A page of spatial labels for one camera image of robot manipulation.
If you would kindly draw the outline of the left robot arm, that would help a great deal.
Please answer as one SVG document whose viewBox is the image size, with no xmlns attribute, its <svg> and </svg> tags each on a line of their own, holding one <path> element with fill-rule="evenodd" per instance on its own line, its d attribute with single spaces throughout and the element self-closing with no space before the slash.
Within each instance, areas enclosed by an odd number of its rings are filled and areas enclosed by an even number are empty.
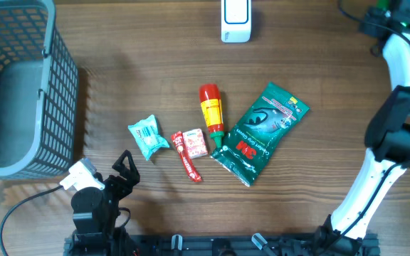
<svg viewBox="0 0 410 256">
<path fill-rule="evenodd" d="M 119 202 L 131 194 L 134 186 L 140 182 L 140 174 L 131 153 L 126 150 L 112 165 L 118 175 L 103 179 L 104 189 L 95 187 L 82 188 L 72 199 L 73 222 L 75 230 L 65 239 L 63 254 L 74 255 L 112 255 L 134 256 L 140 250 L 128 235 L 125 224 L 116 225 L 121 212 L 128 208 L 119 207 Z"/>
</svg>

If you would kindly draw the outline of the red Nescafe stick sachet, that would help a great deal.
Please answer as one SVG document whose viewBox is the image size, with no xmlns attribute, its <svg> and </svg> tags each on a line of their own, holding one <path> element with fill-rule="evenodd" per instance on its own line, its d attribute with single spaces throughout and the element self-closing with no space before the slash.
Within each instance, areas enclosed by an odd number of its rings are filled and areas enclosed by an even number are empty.
<svg viewBox="0 0 410 256">
<path fill-rule="evenodd" d="M 171 139 L 189 179 L 193 182 L 202 182 L 199 172 L 196 170 L 191 159 L 189 158 L 182 132 L 174 133 L 171 135 Z"/>
</svg>

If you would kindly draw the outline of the red sauce bottle green cap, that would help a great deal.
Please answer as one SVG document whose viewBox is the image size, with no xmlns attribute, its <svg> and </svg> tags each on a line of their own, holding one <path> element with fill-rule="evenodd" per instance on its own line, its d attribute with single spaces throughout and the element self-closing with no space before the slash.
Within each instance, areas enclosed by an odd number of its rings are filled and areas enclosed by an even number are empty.
<svg viewBox="0 0 410 256">
<path fill-rule="evenodd" d="M 217 148 L 222 147 L 224 137 L 224 119 L 222 113 L 221 94 L 216 84 L 205 84 L 199 88 L 201 111 Z"/>
</svg>

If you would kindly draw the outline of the green 3M gloves packet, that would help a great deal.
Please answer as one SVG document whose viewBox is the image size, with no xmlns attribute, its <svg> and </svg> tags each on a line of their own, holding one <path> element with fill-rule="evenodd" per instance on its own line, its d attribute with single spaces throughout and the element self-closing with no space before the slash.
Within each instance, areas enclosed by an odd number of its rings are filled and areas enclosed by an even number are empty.
<svg viewBox="0 0 410 256">
<path fill-rule="evenodd" d="M 302 100 L 269 82 L 211 158 L 252 186 L 268 165 L 281 139 L 310 110 Z"/>
</svg>

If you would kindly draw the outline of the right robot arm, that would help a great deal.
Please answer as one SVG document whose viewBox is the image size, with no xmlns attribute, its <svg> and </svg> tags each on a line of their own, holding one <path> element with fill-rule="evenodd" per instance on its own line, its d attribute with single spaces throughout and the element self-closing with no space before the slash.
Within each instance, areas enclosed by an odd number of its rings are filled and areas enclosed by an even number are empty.
<svg viewBox="0 0 410 256">
<path fill-rule="evenodd" d="M 376 39 L 373 56 L 385 59 L 391 94 L 370 121 L 362 167 L 345 199 L 310 243 L 312 255 L 374 255 L 367 227 L 396 180 L 410 168 L 410 0 L 378 1 L 358 22 L 359 32 Z"/>
</svg>

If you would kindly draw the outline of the pale teal tissue packet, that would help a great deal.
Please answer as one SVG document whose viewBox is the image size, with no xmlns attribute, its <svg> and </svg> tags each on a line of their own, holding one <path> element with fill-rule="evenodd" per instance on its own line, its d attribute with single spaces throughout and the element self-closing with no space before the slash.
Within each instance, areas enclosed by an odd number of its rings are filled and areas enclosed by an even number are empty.
<svg viewBox="0 0 410 256">
<path fill-rule="evenodd" d="M 168 141 L 159 134 L 156 117 L 151 114 L 146 119 L 142 119 L 136 124 L 129 125 L 135 141 L 146 161 L 161 148 L 169 148 Z"/>
</svg>

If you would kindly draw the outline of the red white small packet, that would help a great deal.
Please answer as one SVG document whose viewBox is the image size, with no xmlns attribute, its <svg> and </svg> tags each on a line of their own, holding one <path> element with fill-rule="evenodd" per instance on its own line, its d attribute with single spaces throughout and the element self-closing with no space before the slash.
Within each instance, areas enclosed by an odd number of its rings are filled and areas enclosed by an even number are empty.
<svg viewBox="0 0 410 256">
<path fill-rule="evenodd" d="M 186 145 L 186 151 L 191 159 L 206 156 L 208 154 L 204 134 L 200 128 L 183 132 L 182 135 Z"/>
</svg>

